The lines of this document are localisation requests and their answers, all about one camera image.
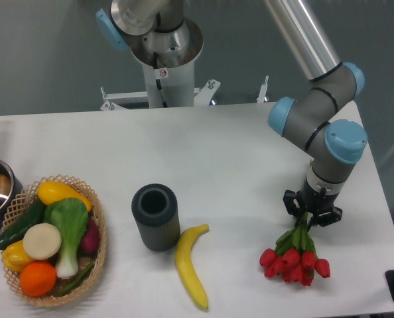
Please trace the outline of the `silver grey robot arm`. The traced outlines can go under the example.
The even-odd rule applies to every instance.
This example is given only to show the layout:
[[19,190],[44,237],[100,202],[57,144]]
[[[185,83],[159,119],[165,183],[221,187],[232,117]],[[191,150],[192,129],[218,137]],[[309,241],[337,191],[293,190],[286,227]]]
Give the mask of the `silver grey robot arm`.
[[[274,104],[269,126],[305,152],[319,152],[302,189],[286,191],[289,214],[311,213],[311,225],[325,227],[342,218],[334,205],[342,182],[321,171],[333,160],[327,130],[328,106],[340,108],[339,96],[327,81],[344,69],[322,27],[302,1],[269,1],[268,9],[313,83],[307,96],[296,101],[284,97]],[[183,14],[182,1],[112,1],[100,9],[96,21],[108,42],[118,50],[130,50],[141,63],[147,101],[152,108],[206,105],[208,99],[194,90],[194,62],[203,48],[200,28]]]

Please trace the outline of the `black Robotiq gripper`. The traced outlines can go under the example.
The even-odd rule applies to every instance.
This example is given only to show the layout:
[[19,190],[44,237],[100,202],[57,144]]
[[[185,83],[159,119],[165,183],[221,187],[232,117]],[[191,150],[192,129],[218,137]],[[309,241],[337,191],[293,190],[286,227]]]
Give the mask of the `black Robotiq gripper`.
[[305,180],[300,191],[285,191],[283,203],[287,213],[295,218],[294,227],[300,224],[306,212],[313,214],[307,226],[309,231],[313,227],[327,227],[341,221],[343,210],[334,207],[337,197],[338,194],[330,195],[327,191],[312,188]]

